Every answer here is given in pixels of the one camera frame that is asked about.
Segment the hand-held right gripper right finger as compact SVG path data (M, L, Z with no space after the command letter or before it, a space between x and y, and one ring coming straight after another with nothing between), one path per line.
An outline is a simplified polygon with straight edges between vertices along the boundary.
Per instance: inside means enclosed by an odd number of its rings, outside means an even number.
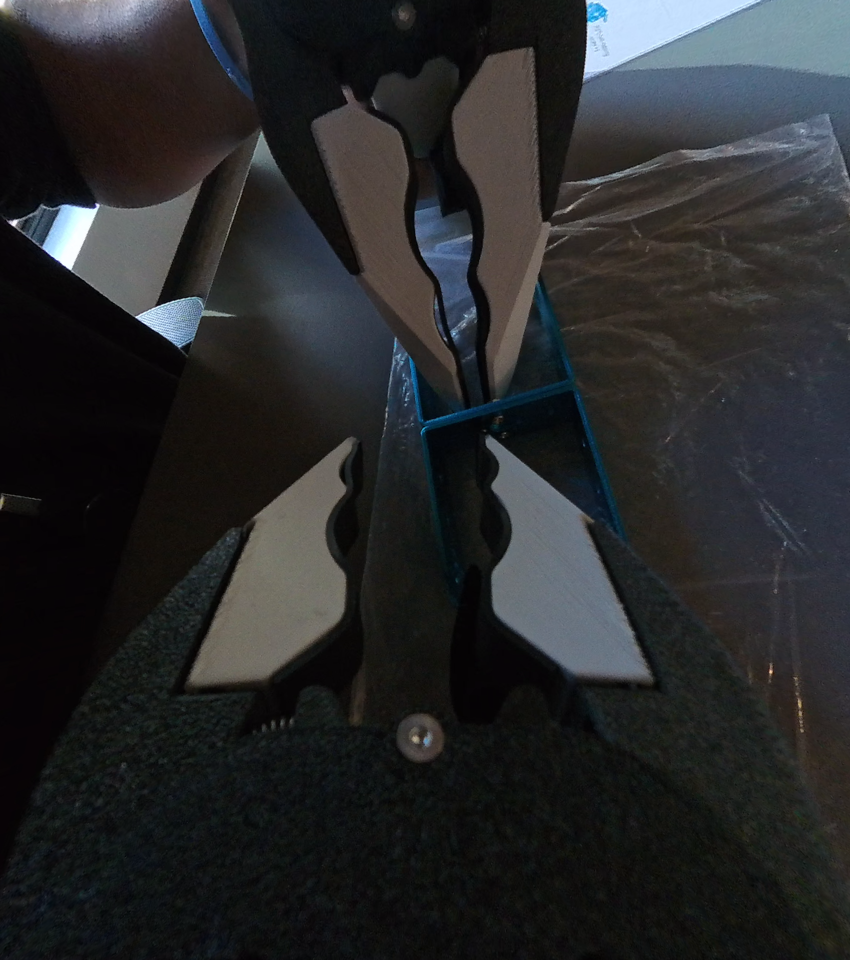
M493 624L570 679L653 685L590 517L495 438L482 464Z

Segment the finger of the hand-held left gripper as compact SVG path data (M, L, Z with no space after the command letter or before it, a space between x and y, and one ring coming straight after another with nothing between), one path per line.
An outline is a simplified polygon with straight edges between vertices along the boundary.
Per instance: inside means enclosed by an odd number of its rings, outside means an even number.
M477 308L482 388L501 399L515 373L549 233L541 209L533 48L482 62L452 109L451 144L472 225L468 286Z
M443 339L439 282L415 237L415 173L402 129L347 103L311 123L312 136L358 262L357 280L429 382L451 405L467 403L461 363Z

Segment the white instruction booklet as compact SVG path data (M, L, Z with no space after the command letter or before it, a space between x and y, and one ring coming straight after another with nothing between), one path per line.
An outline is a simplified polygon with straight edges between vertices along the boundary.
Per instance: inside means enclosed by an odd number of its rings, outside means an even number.
M588 81L734 16L757 1L587 1Z

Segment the blue wristband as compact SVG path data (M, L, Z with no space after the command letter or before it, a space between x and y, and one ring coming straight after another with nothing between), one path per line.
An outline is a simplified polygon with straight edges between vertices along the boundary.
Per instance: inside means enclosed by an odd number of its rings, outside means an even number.
M253 91L249 78L243 69L230 54L227 45L223 42L216 29L215 22L210 16L203 1L191 1L191 10L209 46L215 60L227 75L232 84L249 101L253 101Z

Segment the white ribbed object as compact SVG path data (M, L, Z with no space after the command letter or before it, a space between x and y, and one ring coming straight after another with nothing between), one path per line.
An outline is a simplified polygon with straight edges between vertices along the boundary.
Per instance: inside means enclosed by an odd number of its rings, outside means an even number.
M203 298L186 296L145 310L137 320L185 352L196 337L204 306Z

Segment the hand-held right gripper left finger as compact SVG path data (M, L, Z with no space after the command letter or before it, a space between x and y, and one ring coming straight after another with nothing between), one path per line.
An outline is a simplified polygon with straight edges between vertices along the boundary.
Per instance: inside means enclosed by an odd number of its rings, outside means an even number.
M184 690L336 690L352 679L362 460L347 438L253 516Z

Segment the blue H-shaped metal bracket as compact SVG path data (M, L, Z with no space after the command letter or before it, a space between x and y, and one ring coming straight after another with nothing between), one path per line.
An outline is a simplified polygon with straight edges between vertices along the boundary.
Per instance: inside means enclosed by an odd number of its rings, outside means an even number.
M479 437L489 434L592 519L624 531L580 396L563 331L544 282L534 291L507 396L453 413L411 365L415 407L440 545L453 602L470 567L488 554L480 534Z

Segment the clear plastic bag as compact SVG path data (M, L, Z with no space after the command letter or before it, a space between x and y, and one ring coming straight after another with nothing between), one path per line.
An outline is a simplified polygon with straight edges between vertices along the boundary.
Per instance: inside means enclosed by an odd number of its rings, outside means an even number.
M850 177L830 118L564 184L542 280L623 537L850 834Z

